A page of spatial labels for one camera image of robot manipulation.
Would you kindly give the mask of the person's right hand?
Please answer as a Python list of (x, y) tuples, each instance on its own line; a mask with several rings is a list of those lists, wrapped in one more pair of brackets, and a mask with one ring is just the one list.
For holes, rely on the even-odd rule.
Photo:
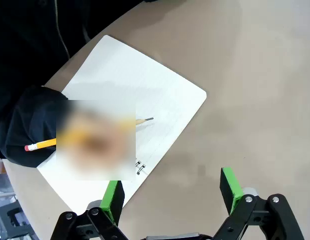
[(57, 121), (57, 159), (81, 175), (127, 175), (135, 159), (135, 121), (78, 108)]

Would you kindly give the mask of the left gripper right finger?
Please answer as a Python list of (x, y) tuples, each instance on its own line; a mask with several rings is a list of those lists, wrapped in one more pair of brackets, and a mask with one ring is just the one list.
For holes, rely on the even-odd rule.
[(284, 195), (276, 193), (262, 199), (245, 193), (229, 167), (221, 168), (219, 187), (228, 217), (214, 240), (240, 240), (249, 226), (258, 226), (267, 240), (304, 239)]

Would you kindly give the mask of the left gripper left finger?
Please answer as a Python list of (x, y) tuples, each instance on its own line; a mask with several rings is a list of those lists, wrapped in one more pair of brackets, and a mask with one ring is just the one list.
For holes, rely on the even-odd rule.
[(126, 240), (118, 227), (125, 193), (120, 180), (111, 180), (101, 203), (78, 215), (72, 211), (60, 214), (52, 240)]

